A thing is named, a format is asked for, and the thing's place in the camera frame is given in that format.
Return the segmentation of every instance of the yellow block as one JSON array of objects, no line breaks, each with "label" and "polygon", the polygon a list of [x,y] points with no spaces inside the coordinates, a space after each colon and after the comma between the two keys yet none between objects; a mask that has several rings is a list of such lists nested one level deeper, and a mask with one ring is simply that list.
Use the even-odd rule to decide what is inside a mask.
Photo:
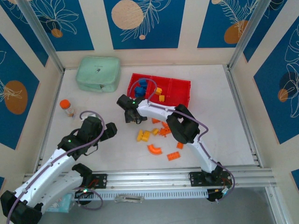
[{"label": "yellow block", "polygon": [[138,136],[137,136],[137,141],[141,141],[141,138],[143,136],[143,131],[139,130]]},{"label": "yellow block", "polygon": [[159,101],[160,102],[164,102],[165,101],[165,96],[164,95],[160,95],[159,96]]},{"label": "yellow block", "polygon": [[150,132],[149,131],[144,131],[141,140],[147,142],[149,140],[149,137],[150,137]]},{"label": "yellow block", "polygon": [[156,94],[161,95],[161,93],[162,93],[162,89],[158,87],[157,90],[156,90]]},{"label": "yellow block", "polygon": [[154,128],[151,132],[153,133],[153,135],[157,135],[159,133],[159,129]]}]

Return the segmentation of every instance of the orange bottle cap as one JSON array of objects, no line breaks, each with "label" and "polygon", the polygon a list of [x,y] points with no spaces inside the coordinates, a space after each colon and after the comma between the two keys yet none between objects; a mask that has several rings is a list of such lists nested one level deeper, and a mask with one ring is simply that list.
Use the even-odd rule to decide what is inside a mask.
[{"label": "orange bottle cap", "polygon": [[60,104],[62,109],[68,109],[71,106],[71,103],[67,99],[63,99],[60,101]]}]

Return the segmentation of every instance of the orange curved pipe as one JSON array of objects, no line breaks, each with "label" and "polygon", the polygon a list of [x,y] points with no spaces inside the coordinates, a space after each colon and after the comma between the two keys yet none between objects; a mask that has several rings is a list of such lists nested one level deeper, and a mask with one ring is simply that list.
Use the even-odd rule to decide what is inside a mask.
[{"label": "orange curved pipe", "polygon": [[161,148],[155,148],[153,144],[148,146],[148,150],[149,150],[150,153],[152,153],[154,155],[162,154]]}]

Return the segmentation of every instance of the blue block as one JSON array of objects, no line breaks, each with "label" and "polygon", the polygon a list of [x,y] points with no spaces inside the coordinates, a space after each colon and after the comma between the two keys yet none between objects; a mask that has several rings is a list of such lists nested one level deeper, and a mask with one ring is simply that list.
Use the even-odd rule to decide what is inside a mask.
[{"label": "blue block", "polygon": [[145,96],[145,89],[142,87],[137,86],[134,89],[135,97],[144,97]]},{"label": "blue block", "polygon": [[145,90],[148,87],[148,83],[146,82],[145,79],[140,80],[139,85],[140,85],[140,87],[144,88]]}]

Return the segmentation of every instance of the cable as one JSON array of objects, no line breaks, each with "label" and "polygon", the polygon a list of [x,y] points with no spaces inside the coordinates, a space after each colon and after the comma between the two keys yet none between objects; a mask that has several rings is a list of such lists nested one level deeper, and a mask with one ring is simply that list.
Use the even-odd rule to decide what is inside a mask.
[{"label": "cable", "polygon": [[89,113],[94,113],[94,114],[95,114],[96,116],[98,116],[99,119],[102,121],[102,126],[103,126],[103,128],[102,128],[101,133],[98,135],[98,137],[96,137],[96,138],[95,138],[94,140],[92,140],[91,142],[88,142],[88,143],[86,143],[86,144],[84,144],[84,145],[75,147],[75,148],[71,149],[70,151],[61,154],[59,157],[55,158],[55,159],[50,163],[50,165],[45,166],[45,168],[42,169],[42,171],[36,175],[36,177],[35,177],[35,178],[34,178],[34,179],[27,185],[27,187],[24,189],[24,191],[23,191],[22,193],[20,193],[20,195],[17,197],[16,201],[13,203],[13,206],[11,207],[11,209],[10,209],[10,211],[9,211],[9,213],[8,213],[7,220],[6,220],[6,224],[9,224],[9,223],[10,223],[10,218],[11,218],[11,215],[12,215],[12,213],[13,213],[13,210],[15,209],[15,207],[16,207],[17,203],[20,201],[20,199],[24,196],[24,194],[27,193],[27,191],[28,191],[28,190],[30,189],[30,187],[37,181],[37,179],[38,179],[38,178],[39,178],[39,177],[40,177],[40,176],[41,176],[41,175],[42,175],[42,174],[43,174],[49,167],[51,167],[52,164],[54,164],[55,162],[57,162],[58,160],[60,160],[62,157],[64,157],[65,155],[67,155],[67,154],[69,154],[69,153],[72,153],[72,152],[74,152],[74,151],[76,151],[76,150],[79,150],[79,149],[81,149],[81,148],[84,148],[84,147],[86,147],[86,146],[92,145],[93,143],[95,143],[96,141],[98,141],[98,140],[100,139],[100,137],[103,135],[103,133],[104,133],[104,129],[105,129],[105,122],[104,122],[103,118],[102,118],[98,113],[93,112],[93,111],[83,111],[83,112],[80,113],[80,116],[79,116],[80,119],[82,119],[82,114],[84,114],[84,113],[88,113],[88,112],[89,112]]},{"label": "cable", "polygon": [[158,108],[158,109],[162,109],[162,110],[167,110],[167,111],[170,111],[170,112],[174,112],[174,113],[177,113],[177,114],[180,114],[180,115],[182,115],[182,116],[184,116],[184,117],[186,117],[186,118],[188,118],[188,119],[190,119],[190,120],[192,120],[192,121],[194,121],[194,122],[196,122],[196,123],[198,123],[199,125],[201,125],[201,126],[203,126],[206,130],[203,132],[203,133],[201,133],[200,135],[199,135],[199,137],[198,137],[198,139],[197,139],[197,141],[198,141],[198,143],[200,144],[200,146],[201,146],[201,148],[202,148],[202,150],[205,152],[205,154],[207,155],[207,157],[209,158],[209,160],[210,161],[212,161],[214,164],[216,164],[216,166],[219,166],[219,167],[221,167],[222,169],[224,169],[225,171],[227,171],[230,175],[231,175],[231,177],[232,177],[232,179],[233,179],[233,186],[232,186],[232,189],[230,190],[230,191],[228,191],[228,193],[226,194],[226,196],[228,196],[234,189],[235,189],[235,177],[234,177],[234,175],[225,167],[225,166],[223,166],[223,165],[221,165],[220,163],[218,163],[218,162],[216,162],[215,160],[213,160],[212,158],[211,158],[211,156],[210,156],[210,154],[207,152],[207,150],[206,150],[206,148],[204,147],[204,145],[201,143],[201,137],[203,136],[203,135],[205,135],[206,133],[208,133],[208,131],[209,131],[209,128],[206,126],[206,125],[204,125],[203,123],[201,123],[200,121],[198,121],[198,120],[196,120],[195,118],[193,118],[193,117],[191,117],[191,116],[189,116],[189,115],[187,115],[187,114],[184,114],[184,113],[182,113],[182,112],[180,112],[180,111],[176,111],[176,110],[172,110],[172,109],[166,109],[165,107],[162,107],[162,106],[157,106],[157,105],[153,105],[153,104],[150,104],[149,102],[150,102],[150,98],[155,94],[155,92],[156,92],[156,90],[157,90],[157,83],[154,81],[154,80],[152,80],[152,79],[149,79],[149,78],[140,78],[139,80],[137,80],[136,82],[134,82],[133,83],[133,85],[131,86],[131,88],[130,88],[130,91],[129,91],[129,96],[130,96],[130,94],[131,94],[131,91],[132,91],[132,88],[133,88],[133,86],[137,83],[137,82],[139,82],[140,80],[142,80],[142,79],[146,79],[146,80],[150,80],[150,81],[152,81],[154,84],[155,84],[155,91],[149,96],[149,98],[148,98],[148,104],[149,104],[149,106],[152,106],[152,107],[155,107],[155,108]]},{"label": "cable", "polygon": [[[87,188],[75,188],[75,190],[85,190],[85,189],[87,189]],[[97,208],[88,208],[88,207],[85,207],[85,206],[81,206],[81,208],[83,208],[83,209],[85,209],[85,210],[91,210],[91,211],[97,211],[97,210],[100,210],[101,208],[102,208],[102,206],[103,206],[103,198],[101,197],[101,195],[98,193],[98,192],[96,192],[95,190],[93,190],[93,189],[87,189],[87,190],[89,190],[89,191],[91,191],[92,193],[94,193],[94,194],[96,194],[99,198],[100,198],[100,200],[101,200],[101,205],[99,206],[99,207],[97,207]],[[83,194],[81,194],[80,196],[79,196],[79,198],[78,198],[78,204],[79,205],[81,205],[80,204],[80,197],[82,196]]]}]

